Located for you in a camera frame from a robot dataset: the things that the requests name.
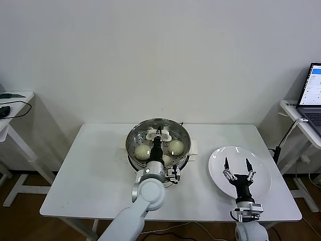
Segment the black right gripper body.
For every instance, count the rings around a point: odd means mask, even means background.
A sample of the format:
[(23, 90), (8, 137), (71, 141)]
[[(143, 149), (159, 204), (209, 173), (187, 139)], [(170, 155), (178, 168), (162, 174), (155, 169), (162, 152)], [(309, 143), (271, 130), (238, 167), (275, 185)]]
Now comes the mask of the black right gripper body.
[(250, 193), (249, 186), (253, 181), (248, 180), (247, 175), (235, 174), (235, 179), (232, 180), (232, 185), (236, 188), (236, 201), (254, 201)]

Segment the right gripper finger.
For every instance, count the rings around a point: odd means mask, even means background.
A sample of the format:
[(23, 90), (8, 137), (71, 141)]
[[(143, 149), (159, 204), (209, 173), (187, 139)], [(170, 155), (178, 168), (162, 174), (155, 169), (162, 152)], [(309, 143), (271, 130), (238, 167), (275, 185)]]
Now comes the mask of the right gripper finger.
[(228, 158), (225, 157), (223, 174), (228, 181), (236, 181), (237, 177), (230, 171)]
[(256, 174), (256, 172), (253, 170), (252, 164), (249, 162), (249, 160), (246, 158), (246, 167), (248, 171), (248, 181), (253, 181), (253, 177)]

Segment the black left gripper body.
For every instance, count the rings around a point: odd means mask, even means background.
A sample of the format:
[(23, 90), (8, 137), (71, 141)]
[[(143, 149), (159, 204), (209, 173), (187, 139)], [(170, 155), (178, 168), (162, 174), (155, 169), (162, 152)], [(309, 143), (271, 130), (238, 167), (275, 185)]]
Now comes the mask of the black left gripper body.
[(163, 150), (162, 150), (162, 142), (160, 139), (154, 139), (153, 147), (150, 151), (149, 161), (158, 161), (163, 163)]

